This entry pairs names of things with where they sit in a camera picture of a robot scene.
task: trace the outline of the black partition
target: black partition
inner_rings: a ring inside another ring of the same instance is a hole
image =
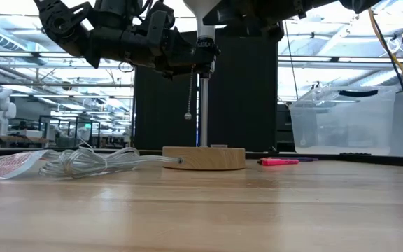
[[[195,43],[195,32],[183,37]],[[193,78],[192,120],[185,120],[188,109],[190,75],[172,81],[144,67],[136,69],[134,145],[141,150],[161,150],[163,146],[195,146],[197,78]]]
[[[209,82],[208,144],[267,151],[276,144],[277,43],[215,39],[222,54]]]

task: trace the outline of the clear plastic container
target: clear plastic container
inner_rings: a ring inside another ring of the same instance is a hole
[[[290,107],[301,154],[390,152],[396,87],[324,87]]]

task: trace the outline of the lamp base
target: lamp base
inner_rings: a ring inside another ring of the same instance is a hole
[[[245,168],[244,148],[169,147],[163,156],[182,158],[182,164],[165,163],[163,167],[199,171],[228,171]]]

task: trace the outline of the coiled cable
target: coiled cable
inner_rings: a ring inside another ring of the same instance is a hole
[[[182,163],[183,159],[156,155],[141,157],[137,149],[128,147],[110,155],[95,153],[90,148],[80,148],[63,151],[57,159],[51,160],[41,167],[38,173],[44,176],[79,179],[95,174],[131,170],[142,162],[150,161]]]

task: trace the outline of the wooden table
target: wooden table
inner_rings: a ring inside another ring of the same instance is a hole
[[[403,167],[141,167],[0,181],[0,251],[403,251]]]

